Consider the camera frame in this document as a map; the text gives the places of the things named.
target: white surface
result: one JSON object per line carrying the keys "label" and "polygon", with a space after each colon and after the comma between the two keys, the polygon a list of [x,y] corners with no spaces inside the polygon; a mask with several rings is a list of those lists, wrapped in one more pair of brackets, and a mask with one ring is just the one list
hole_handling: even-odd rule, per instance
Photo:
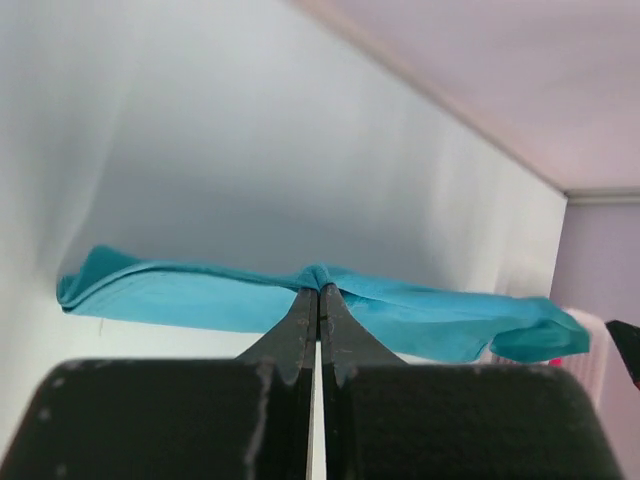
{"label": "white surface", "polygon": [[565,189],[640,187],[640,2],[329,5]]}
{"label": "white surface", "polygon": [[596,409],[600,407],[609,349],[613,347],[611,335],[603,319],[575,308],[567,313],[589,332],[589,352],[570,355],[562,359],[562,368],[571,372],[589,394]]}
{"label": "white surface", "polygon": [[250,343],[61,315],[96,243],[548,293],[565,199],[287,3],[0,8],[0,442],[65,358]]}
{"label": "white surface", "polygon": [[316,342],[316,366],[313,371],[311,480],[327,478],[327,449],[324,440],[324,397],[322,396],[322,345]]}

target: blue fabric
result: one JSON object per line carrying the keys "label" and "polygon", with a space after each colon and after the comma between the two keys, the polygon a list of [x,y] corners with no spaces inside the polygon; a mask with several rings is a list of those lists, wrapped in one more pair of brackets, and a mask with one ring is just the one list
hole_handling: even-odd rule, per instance
{"label": "blue fabric", "polygon": [[355,318],[393,351],[442,362],[475,360],[487,344],[520,362],[589,349],[589,335],[546,298],[435,290],[313,265],[263,275],[215,265],[145,261],[96,247],[58,284],[65,312],[182,327],[263,333],[299,288],[335,283]]}

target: white wall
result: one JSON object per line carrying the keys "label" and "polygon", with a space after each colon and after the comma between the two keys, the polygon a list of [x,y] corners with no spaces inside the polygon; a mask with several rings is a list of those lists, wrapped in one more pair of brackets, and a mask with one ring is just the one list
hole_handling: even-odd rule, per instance
{"label": "white wall", "polygon": [[96,243],[548,293],[564,198],[286,2],[1,8],[0,442],[59,360],[250,341],[62,316]]}
{"label": "white wall", "polygon": [[[551,298],[640,326],[640,205],[567,209]],[[625,475],[640,478],[640,392],[609,349],[600,417]]]}

